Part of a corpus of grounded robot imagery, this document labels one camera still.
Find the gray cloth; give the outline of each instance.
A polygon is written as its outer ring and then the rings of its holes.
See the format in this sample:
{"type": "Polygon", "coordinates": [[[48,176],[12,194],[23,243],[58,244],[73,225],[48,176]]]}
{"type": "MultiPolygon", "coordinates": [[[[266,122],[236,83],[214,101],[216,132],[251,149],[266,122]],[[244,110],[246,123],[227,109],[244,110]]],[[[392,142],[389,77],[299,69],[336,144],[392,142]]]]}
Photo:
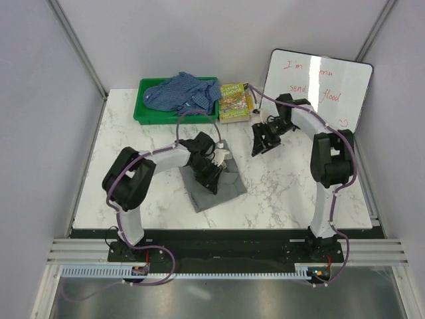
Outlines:
{"type": "MultiPolygon", "coordinates": [[[[228,150],[226,141],[223,141],[223,144],[224,149],[228,150]]],[[[223,169],[218,178],[217,195],[211,193],[195,180],[195,174],[191,167],[185,166],[179,168],[195,212],[199,213],[247,192],[240,178],[238,166],[234,158],[226,159],[225,162],[227,168],[223,169]]]]}

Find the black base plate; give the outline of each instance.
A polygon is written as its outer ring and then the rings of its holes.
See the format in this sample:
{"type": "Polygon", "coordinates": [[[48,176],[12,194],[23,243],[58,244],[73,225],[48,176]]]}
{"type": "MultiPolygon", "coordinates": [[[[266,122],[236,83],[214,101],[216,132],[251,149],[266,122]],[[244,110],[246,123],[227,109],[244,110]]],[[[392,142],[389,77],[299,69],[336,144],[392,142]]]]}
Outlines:
{"type": "MultiPolygon", "coordinates": [[[[139,246],[167,247],[175,256],[176,273],[265,273],[294,272],[295,263],[327,264],[327,255],[312,259],[303,241],[271,236],[273,232],[242,231],[146,231],[139,246]]],[[[333,263],[342,263],[341,245],[328,252],[333,263]]],[[[136,263],[146,261],[146,251],[135,251],[121,240],[111,243],[108,261],[136,263]]],[[[169,272],[171,257],[159,249],[149,250],[151,273],[169,272]]]]}

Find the green tray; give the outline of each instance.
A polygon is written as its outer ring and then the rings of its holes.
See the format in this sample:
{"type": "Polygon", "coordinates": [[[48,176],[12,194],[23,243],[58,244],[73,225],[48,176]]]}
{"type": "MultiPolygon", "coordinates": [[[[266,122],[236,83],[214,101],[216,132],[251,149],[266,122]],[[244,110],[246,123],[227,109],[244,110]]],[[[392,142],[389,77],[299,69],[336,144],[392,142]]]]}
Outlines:
{"type": "MultiPolygon", "coordinates": [[[[217,80],[217,78],[198,78],[199,80],[217,80]]],[[[164,112],[157,111],[147,108],[143,103],[143,94],[151,86],[161,84],[168,78],[142,78],[139,85],[139,93],[137,94],[137,100],[135,102],[133,118],[138,121],[141,125],[150,124],[176,124],[179,120],[178,116],[174,116],[175,111],[164,112]]],[[[210,117],[216,121],[218,118],[218,101],[215,102],[210,117]]],[[[185,116],[181,123],[182,124],[203,124],[210,123],[211,121],[203,115],[188,115],[185,116]]]]}

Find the marble tabletop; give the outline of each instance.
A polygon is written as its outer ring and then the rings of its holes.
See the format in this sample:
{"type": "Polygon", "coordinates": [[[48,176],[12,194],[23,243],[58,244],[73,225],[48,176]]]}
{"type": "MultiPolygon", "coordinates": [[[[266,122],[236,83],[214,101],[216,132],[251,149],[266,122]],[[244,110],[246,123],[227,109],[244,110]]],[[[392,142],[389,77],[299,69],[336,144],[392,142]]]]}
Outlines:
{"type": "MultiPolygon", "coordinates": [[[[136,89],[111,90],[86,174],[73,227],[99,229],[116,225],[105,204],[102,180],[122,148],[153,150],[175,140],[176,125],[142,126],[133,119],[136,89]]],[[[315,205],[316,185],[309,161],[312,142],[297,130],[282,146],[251,157],[252,123],[218,124],[238,164],[247,194],[195,213],[177,168],[155,175],[141,206],[144,228],[151,229],[306,229],[315,205]]],[[[181,125],[180,138],[204,131],[217,139],[211,124],[181,125]]],[[[368,229],[371,220],[359,180],[341,191],[335,224],[368,229]]]]}

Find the white wall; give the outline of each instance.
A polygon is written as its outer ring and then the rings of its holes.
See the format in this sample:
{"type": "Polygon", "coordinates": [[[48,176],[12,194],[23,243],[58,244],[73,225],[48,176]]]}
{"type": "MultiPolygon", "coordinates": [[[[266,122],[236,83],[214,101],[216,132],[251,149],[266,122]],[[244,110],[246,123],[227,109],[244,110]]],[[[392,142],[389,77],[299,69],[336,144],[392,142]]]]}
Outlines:
{"type": "Polygon", "coordinates": [[[385,0],[59,0],[107,89],[180,70],[264,85],[273,49],[354,59],[385,0]]]}
{"type": "Polygon", "coordinates": [[[29,317],[101,106],[45,1],[0,1],[1,318],[29,317]]]}
{"type": "Polygon", "coordinates": [[[357,130],[391,237],[400,238],[425,298],[425,2],[395,7],[366,57],[375,66],[357,130]]]}

